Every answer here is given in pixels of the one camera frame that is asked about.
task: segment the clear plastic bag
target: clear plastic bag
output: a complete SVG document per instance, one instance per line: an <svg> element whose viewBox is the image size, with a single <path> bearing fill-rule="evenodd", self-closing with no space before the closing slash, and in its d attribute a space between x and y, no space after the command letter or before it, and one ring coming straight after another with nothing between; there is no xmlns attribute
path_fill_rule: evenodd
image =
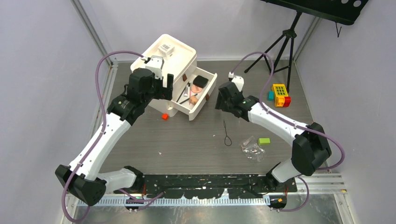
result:
<svg viewBox="0 0 396 224"><path fill-rule="evenodd" d="M240 144L243 153L249 159L261 162L264 159L264 149L260 148L257 139L253 136L242 141Z"/></svg>

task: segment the green block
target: green block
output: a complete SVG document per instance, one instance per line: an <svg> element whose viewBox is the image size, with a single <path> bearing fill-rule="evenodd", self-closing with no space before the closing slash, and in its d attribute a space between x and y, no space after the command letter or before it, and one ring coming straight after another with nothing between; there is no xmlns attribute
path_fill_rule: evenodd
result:
<svg viewBox="0 0 396 224"><path fill-rule="evenodd" d="M259 139L259 146L268 145L269 143L271 143L269 138L261 138L261 139Z"/></svg>

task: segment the tripod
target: tripod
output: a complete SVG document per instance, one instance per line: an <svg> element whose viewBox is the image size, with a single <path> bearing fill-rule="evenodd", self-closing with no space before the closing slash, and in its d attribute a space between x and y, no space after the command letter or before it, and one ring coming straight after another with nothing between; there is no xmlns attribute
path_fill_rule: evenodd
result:
<svg viewBox="0 0 396 224"><path fill-rule="evenodd" d="M294 38L297 37L296 32L294 32L294 28L297 25L298 19L300 19L301 16L301 12L297 11L297 15L294 18L293 24L291 25L290 29L284 30L282 35L265 51L265 53L268 53L278 42L281 41L281 39L283 39L284 37L286 37L285 41L283 42L283 45L281 47L281 50L278 54L278 56L276 57L276 60L274 62L274 73L277 73L279 71L285 70L285 69L289 69L288 75L287 75L287 85L286 85L286 90L287 92L289 92L289 85L290 85L290 74L291 74L291 62L293 61L293 47L294 47ZM291 40L290 43L290 57L289 57L289 65L286 67L283 67L281 69L276 70L276 66L279 63L279 60L281 60L281 56L286 48L287 43L289 42L289 40ZM251 64L246 70L245 73L249 72L249 70L262 58L264 57L265 62L267 63L268 66L268 70L271 72L271 67L268 63L268 59L265 55L261 55L257 60L255 60L255 62L253 62L253 64Z"/></svg>

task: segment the robotic arm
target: robotic arm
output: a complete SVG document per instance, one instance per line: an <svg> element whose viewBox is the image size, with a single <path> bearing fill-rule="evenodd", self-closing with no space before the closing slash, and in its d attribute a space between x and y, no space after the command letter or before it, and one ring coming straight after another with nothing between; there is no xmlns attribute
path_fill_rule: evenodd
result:
<svg viewBox="0 0 396 224"><path fill-rule="evenodd" d="M110 103L106 131L69 185L69 192L89 206L96 204L105 193L121 188L140 189L144 184L142 173L130 166L104 174L100 174L99 170L115 143L144 113L152 99L172 99L173 75L168 74L167 80L163 79L162 57L153 56L145 63L145 68L137 68L132 72L124 92ZM71 171L93 145L100 131L99 129L94 134L83 151L68 166L59 165L56 169L55 174L63 187Z"/></svg>
<svg viewBox="0 0 396 224"><path fill-rule="evenodd" d="M258 98L243 97L242 77L230 74L229 80L219 87L216 109L230 112L238 118L263 126L292 146L291 159L278 163L266 174L266 184L269 190L283 187L282 183L297 175L311 176L331 156L326 138L295 128L297 125L306 126L324 133L321 125L304 124L267 107L272 113L295 124L294 127L290 126L265 111Z"/></svg>

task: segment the music stand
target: music stand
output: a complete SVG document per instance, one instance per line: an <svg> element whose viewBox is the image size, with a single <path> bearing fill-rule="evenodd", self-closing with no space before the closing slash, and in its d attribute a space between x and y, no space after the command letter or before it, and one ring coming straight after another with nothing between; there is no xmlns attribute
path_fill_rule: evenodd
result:
<svg viewBox="0 0 396 224"><path fill-rule="evenodd" d="M291 74L291 63L293 60L293 47L294 47L294 39L297 37L294 28L297 25L298 20L302 13L307 13L310 15L314 15L320 17L322 19L330 20L336 23L341 23L344 25L352 25L355 23L356 19L359 17L361 10L366 5L368 0L261 0L265 2L269 2L275 5L279 5L282 7L290 8L297 11L296 17L290 27L290 29L284 30L282 35L265 51L268 53L281 39L286 37L279 51L278 56L274 62L274 73L279 71L289 69L287 75L287 84L286 90L289 92L289 84L290 84L290 74ZM276 66L281 60L281 56L286 48L287 43L290 42L290 57L289 57L289 65L283 68L276 70ZM265 62L268 66L269 71L271 72L271 67L268 63L268 59L266 56L261 55L255 62L253 62L246 70L245 73L249 72L249 70L262 58L264 57Z"/></svg>

